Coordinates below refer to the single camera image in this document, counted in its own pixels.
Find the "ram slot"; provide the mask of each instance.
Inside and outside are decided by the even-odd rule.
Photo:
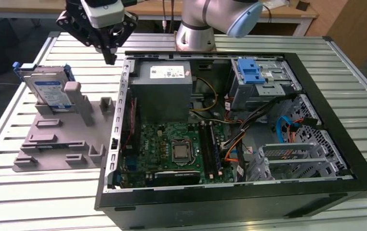
[[[219,169],[217,169],[217,164],[215,160],[216,157],[215,157],[215,148],[213,148],[213,145],[216,145],[216,140],[213,139],[211,125],[199,123],[199,137],[200,137],[204,174],[212,179],[213,176],[219,174]]]
[[[213,125],[212,123],[209,123],[209,133],[211,133],[211,140],[212,140],[212,155],[213,155],[213,159],[216,162],[216,169],[217,169],[217,175],[220,176],[221,173],[221,163],[220,163],[220,156],[219,156],[219,147],[217,147],[217,142],[216,142],[216,136],[215,136],[215,131],[213,131]]]

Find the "motherboard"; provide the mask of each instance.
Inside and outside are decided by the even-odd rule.
[[[219,160],[224,140],[224,126],[217,122],[141,124],[140,153],[124,157],[123,187],[156,186],[159,179],[163,186],[179,179],[184,184],[233,182],[232,169]]]

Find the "blue hard drive label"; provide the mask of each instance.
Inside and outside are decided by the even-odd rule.
[[[67,111],[72,107],[68,95],[63,91],[64,86],[59,81],[36,81],[35,87],[55,111]]]

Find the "blue drive bay latch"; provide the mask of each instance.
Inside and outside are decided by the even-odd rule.
[[[265,83],[265,79],[260,75],[260,68],[253,59],[237,59],[237,69],[244,77],[245,84]]]

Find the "orange wire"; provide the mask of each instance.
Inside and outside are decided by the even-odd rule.
[[[228,115],[228,111],[224,112],[224,120],[227,122],[235,122],[235,120],[228,119],[227,115]]]
[[[303,119],[297,119],[297,120],[293,121],[293,123],[299,123],[299,122],[301,122],[301,121],[303,121]],[[296,133],[292,132],[292,137],[291,137],[291,135],[289,135],[289,129],[291,129],[291,124],[289,124],[289,126],[288,126],[288,128],[287,128],[287,137],[288,137],[288,139],[289,139],[289,142],[291,142],[291,143],[295,143]]]
[[[224,157],[224,160],[225,160],[225,161],[235,161],[235,162],[239,162],[237,159],[229,159],[229,158],[228,158],[228,155],[229,155],[229,152],[233,150],[233,148],[235,148],[236,144],[239,143],[239,141],[243,139],[244,135],[245,135],[245,134],[243,134],[243,136],[236,140],[236,142],[235,142],[233,145],[231,146],[231,148],[229,148],[229,150],[228,150],[228,152],[227,152],[227,155],[225,155],[225,157]]]

